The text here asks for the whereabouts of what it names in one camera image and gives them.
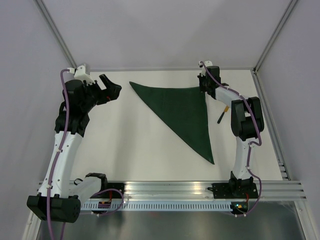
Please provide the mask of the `green cloth napkin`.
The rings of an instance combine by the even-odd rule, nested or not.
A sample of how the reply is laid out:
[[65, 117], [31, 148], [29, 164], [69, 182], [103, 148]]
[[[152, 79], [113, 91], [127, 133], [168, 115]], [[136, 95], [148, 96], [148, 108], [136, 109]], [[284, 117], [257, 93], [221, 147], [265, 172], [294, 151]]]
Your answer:
[[191, 149], [214, 164], [206, 97], [199, 87], [161, 88], [129, 83], [140, 99]]

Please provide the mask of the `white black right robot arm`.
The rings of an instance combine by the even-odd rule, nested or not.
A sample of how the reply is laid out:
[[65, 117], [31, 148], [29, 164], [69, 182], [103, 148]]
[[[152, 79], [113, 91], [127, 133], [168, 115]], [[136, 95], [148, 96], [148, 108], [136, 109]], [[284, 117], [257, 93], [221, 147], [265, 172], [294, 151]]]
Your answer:
[[220, 68], [211, 61], [200, 61], [200, 91], [213, 99], [224, 103], [231, 111], [230, 126], [236, 138], [235, 162], [228, 183], [212, 184], [215, 199], [258, 199], [260, 193], [254, 183], [250, 168], [252, 152], [255, 146], [262, 145], [261, 132], [264, 130], [264, 118], [261, 101], [258, 97], [245, 97], [222, 83]]

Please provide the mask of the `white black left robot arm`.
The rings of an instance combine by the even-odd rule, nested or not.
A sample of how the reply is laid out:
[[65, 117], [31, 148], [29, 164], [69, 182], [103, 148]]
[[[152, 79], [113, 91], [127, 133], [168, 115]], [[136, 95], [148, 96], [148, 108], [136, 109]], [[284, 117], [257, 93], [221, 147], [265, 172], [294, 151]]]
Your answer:
[[88, 173], [83, 181], [70, 186], [71, 173], [78, 148], [89, 124], [93, 107], [116, 100], [122, 87], [105, 74], [97, 81], [72, 79], [65, 82], [58, 117], [55, 120], [54, 148], [49, 167], [37, 195], [27, 199], [28, 208], [43, 221], [74, 223], [81, 205], [93, 196], [104, 198], [109, 193], [107, 176]]

